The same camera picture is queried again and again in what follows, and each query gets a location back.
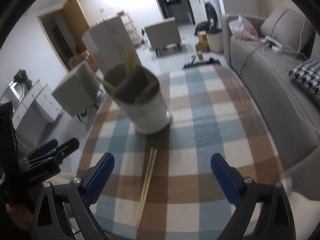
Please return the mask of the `plastic bag on sofa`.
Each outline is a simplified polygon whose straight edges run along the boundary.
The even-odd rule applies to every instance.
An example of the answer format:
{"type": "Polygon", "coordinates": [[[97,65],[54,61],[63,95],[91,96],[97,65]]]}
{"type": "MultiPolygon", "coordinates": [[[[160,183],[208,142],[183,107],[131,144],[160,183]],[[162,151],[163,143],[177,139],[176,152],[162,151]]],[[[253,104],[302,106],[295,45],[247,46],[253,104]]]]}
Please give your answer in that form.
{"type": "Polygon", "coordinates": [[[237,19],[230,21],[228,25],[232,35],[236,38],[248,41],[259,40],[257,30],[248,19],[241,15],[237,19]]]}

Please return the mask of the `cardboard boxes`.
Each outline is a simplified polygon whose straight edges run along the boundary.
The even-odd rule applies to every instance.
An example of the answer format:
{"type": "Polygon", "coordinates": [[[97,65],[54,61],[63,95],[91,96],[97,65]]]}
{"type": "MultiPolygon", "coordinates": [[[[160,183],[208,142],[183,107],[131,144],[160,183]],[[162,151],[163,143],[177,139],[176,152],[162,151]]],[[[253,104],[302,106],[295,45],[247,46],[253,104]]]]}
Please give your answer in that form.
{"type": "Polygon", "coordinates": [[[197,32],[198,43],[195,45],[196,55],[199,60],[203,59],[203,54],[209,52],[207,34],[205,31],[197,32]]]}

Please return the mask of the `grey ottoman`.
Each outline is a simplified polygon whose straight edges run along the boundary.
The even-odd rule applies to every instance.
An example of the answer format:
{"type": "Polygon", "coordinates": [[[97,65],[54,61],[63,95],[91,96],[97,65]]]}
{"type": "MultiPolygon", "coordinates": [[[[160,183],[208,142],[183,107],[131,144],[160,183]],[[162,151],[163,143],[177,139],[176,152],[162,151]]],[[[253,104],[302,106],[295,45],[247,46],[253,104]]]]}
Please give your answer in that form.
{"type": "Polygon", "coordinates": [[[100,83],[86,61],[73,68],[55,87],[53,98],[71,117],[81,120],[81,113],[92,106],[98,108],[97,98],[100,83]]]}
{"type": "Polygon", "coordinates": [[[175,44],[179,50],[181,48],[181,37],[178,31],[177,22],[174,17],[167,18],[160,22],[150,24],[144,27],[149,39],[152,50],[158,56],[162,48],[175,44]]]}

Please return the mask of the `round mirror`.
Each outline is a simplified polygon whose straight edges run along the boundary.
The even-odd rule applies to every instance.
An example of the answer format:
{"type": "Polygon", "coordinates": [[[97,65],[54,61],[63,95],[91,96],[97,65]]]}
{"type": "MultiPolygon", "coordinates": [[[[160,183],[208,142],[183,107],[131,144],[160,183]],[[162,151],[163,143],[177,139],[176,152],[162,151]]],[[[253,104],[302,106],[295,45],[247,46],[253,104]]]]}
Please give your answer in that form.
{"type": "Polygon", "coordinates": [[[1,95],[1,103],[12,101],[13,103],[20,102],[24,97],[25,89],[22,84],[11,81],[4,93],[1,95]]]}

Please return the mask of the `wooden chopstick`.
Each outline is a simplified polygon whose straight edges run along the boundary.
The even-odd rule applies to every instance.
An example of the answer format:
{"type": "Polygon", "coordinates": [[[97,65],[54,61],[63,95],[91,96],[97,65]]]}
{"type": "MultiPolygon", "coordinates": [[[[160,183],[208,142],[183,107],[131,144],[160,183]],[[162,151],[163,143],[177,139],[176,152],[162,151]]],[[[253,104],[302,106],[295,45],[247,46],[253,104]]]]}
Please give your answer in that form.
{"type": "Polygon", "coordinates": [[[153,157],[154,153],[155,153],[155,149],[153,147],[150,148],[148,165],[147,165],[146,174],[144,177],[144,182],[143,182],[143,187],[142,187],[142,192],[141,192],[140,200],[139,200],[138,218],[137,218],[136,228],[139,228],[139,224],[140,224],[140,221],[142,218],[143,208],[144,208],[144,204],[146,201],[147,189],[148,189],[148,185],[150,183],[149,178],[151,176],[151,168],[152,168],[152,163],[153,163],[153,159],[154,159],[154,157],[153,157]]]}

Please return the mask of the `grey sofa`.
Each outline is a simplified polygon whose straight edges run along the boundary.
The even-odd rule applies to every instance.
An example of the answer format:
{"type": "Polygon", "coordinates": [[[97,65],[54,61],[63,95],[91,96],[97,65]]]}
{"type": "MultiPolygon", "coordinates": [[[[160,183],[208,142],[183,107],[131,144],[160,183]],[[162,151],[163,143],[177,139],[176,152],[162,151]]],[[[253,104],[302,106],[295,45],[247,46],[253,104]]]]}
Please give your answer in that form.
{"type": "Polygon", "coordinates": [[[288,72],[308,59],[319,59],[317,34],[307,18],[277,8],[267,18],[246,15],[260,39],[283,46],[276,53],[261,41],[235,37],[230,23],[239,15],[221,17],[226,62],[250,91],[274,139],[293,189],[319,200],[319,103],[288,72]]]}

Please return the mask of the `bundle of wooden chopsticks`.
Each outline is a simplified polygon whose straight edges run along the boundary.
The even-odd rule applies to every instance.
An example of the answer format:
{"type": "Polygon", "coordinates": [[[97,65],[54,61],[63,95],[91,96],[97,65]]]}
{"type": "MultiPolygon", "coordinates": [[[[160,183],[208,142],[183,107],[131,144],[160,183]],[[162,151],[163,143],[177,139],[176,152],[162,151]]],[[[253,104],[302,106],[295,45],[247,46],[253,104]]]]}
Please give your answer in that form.
{"type": "Polygon", "coordinates": [[[124,60],[125,73],[127,76],[133,74],[136,71],[136,50],[135,47],[127,48],[125,45],[121,45],[122,56],[124,60]]]}

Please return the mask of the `houndstooth pillow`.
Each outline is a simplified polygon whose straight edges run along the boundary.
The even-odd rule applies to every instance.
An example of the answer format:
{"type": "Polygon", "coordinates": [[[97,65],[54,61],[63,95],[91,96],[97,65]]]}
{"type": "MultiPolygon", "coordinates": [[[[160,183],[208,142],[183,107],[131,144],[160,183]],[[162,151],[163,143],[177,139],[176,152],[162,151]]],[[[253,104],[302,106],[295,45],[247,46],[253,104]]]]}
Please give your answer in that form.
{"type": "Polygon", "coordinates": [[[287,71],[311,96],[319,100],[319,61],[308,59],[287,71]]]}

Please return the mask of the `white drawer cabinet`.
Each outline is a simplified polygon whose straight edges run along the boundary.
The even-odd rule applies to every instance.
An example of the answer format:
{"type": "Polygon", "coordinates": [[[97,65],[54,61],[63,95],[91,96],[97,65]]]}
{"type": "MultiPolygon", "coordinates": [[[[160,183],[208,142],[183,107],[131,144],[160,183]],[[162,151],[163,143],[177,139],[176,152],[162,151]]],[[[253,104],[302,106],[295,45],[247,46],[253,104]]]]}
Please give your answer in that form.
{"type": "Polygon", "coordinates": [[[32,110],[38,111],[40,117],[48,122],[54,122],[61,113],[62,107],[52,96],[52,91],[48,84],[43,85],[40,80],[37,80],[14,110],[12,118],[14,128],[17,129],[25,115],[32,110]]]}

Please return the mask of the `plaid tablecloth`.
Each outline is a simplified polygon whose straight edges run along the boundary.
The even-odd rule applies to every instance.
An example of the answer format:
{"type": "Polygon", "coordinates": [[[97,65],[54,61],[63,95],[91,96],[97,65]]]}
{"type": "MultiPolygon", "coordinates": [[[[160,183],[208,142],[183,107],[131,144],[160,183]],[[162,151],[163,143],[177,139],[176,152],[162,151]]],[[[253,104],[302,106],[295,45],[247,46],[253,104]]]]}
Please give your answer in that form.
{"type": "Polygon", "coordinates": [[[249,94],[230,69],[206,66],[159,77],[171,122],[153,135],[136,132],[111,100],[93,122],[77,171],[84,175],[104,153],[114,170],[96,204],[101,228],[128,239],[217,239],[235,208],[210,168],[219,152],[243,176],[272,184],[283,178],[273,139],[249,94]],[[139,228],[138,206],[155,149],[139,228]]]}

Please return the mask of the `grey ottoman near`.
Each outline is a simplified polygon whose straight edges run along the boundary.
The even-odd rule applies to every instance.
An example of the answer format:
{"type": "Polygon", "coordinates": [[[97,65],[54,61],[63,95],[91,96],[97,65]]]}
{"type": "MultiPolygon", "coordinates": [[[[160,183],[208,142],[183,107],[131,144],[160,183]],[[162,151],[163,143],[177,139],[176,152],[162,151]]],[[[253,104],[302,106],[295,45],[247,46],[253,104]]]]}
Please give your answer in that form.
{"type": "Polygon", "coordinates": [[[100,83],[86,61],[73,68],[55,87],[53,98],[71,117],[81,120],[81,113],[92,106],[98,108],[97,98],[100,83]]]}

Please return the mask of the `white utensil holder cup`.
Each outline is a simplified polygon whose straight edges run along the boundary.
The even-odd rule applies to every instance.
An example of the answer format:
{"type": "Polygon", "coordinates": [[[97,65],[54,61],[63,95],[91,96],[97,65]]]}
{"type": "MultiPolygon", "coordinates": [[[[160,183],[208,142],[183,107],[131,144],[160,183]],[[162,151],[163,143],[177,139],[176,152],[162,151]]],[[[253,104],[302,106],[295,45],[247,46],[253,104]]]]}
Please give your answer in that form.
{"type": "Polygon", "coordinates": [[[143,66],[127,74],[123,64],[104,75],[104,81],[114,87],[111,98],[124,111],[137,132],[154,134],[165,128],[171,119],[171,109],[164,99],[158,78],[143,66]]]}

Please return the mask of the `wooden shoe rack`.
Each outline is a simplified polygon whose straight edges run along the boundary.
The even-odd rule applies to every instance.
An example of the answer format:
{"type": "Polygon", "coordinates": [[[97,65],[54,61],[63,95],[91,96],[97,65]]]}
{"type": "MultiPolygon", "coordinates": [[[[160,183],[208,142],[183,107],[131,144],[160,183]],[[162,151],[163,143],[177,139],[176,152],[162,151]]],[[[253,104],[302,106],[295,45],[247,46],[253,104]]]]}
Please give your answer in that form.
{"type": "Polygon", "coordinates": [[[117,16],[121,18],[134,47],[140,48],[142,46],[141,38],[138,35],[137,29],[130,15],[127,12],[122,10],[117,13],[117,16]]]}

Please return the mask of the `beige trash bin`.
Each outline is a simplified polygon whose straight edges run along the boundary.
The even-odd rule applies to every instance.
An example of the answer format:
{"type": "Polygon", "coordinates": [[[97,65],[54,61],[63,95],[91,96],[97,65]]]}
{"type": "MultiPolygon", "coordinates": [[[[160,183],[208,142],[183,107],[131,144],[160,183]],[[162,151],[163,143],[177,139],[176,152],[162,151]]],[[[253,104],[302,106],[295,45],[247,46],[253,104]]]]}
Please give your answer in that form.
{"type": "Polygon", "coordinates": [[[223,52],[223,34],[221,29],[207,30],[206,37],[210,51],[223,52]]]}

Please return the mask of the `washing machine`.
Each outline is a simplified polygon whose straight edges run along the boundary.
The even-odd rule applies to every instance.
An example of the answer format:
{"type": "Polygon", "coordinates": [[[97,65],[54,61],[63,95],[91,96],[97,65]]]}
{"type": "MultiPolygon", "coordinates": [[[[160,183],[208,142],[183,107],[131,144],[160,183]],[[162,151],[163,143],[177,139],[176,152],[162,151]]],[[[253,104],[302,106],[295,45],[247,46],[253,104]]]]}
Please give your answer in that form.
{"type": "Polygon", "coordinates": [[[209,27],[221,29],[221,8],[219,0],[203,0],[209,27]]]}

